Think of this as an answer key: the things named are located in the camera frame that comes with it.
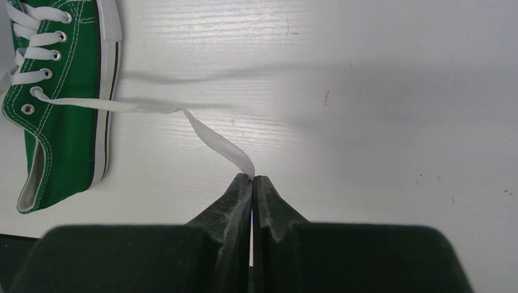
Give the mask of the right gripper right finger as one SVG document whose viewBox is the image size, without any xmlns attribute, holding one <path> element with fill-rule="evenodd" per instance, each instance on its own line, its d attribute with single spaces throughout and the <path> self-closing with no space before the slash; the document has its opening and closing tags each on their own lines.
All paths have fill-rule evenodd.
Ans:
<svg viewBox="0 0 518 293">
<path fill-rule="evenodd" d="M 255 292 L 472 292 L 434 228 L 313 223 L 266 176 L 254 179 L 252 204 Z"/>
</svg>

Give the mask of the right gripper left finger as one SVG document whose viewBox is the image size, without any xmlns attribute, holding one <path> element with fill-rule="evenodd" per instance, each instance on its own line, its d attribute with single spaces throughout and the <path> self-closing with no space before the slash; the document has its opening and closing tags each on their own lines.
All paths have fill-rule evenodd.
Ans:
<svg viewBox="0 0 518 293">
<path fill-rule="evenodd" d="M 252 182 L 184 225 L 59 226 L 39 239 L 11 292 L 244 292 Z"/>
</svg>

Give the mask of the green canvas sneaker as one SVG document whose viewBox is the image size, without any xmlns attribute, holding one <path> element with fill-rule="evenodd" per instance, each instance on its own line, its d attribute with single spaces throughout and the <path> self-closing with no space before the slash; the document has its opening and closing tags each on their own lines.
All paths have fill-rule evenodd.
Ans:
<svg viewBox="0 0 518 293">
<path fill-rule="evenodd" d="M 115 1 L 7 1 L 16 67 L 2 113 L 24 131 L 22 214 L 94 187 L 109 161 L 121 61 Z"/>
</svg>

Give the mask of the white shoelace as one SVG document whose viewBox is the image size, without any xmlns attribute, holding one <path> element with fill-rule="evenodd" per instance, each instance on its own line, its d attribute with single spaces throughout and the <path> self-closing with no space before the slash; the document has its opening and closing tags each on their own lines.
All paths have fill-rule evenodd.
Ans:
<svg viewBox="0 0 518 293">
<path fill-rule="evenodd" d="M 73 16 L 56 7 L 33 7 L 28 4 L 13 5 L 8 2 L 7 14 L 13 23 L 13 31 L 17 37 L 28 40 L 27 48 L 16 51 L 15 63 L 20 70 L 28 59 L 59 61 L 63 55 L 55 49 L 48 49 L 49 45 L 65 43 L 68 35 L 62 31 L 40 32 L 40 25 L 44 21 L 52 21 L 61 24 L 70 24 L 74 21 Z M 76 106 L 108 112 L 120 113 L 151 113 L 151 114 L 172 114 L 182 111 L 189 120 L 193 130 L 198 137 L 212 150 L 235 164 L 245 175 L 253 178 L 255 166 L 250 157 L 238 146 L 231 143 L 211 128 L 204 125 L 193 116 L 189 104 L 158 101 L 157 103 L 118 102 L 113 100 L 95 98 L 50 98 L 37 84 L 52 77 L 52 72 L 47 68 L 22 73 L 8 73 L 10 85 L 30 84 L 32 87 L 30 95 L 39 101 L 60 106 Z"/>
</svg>

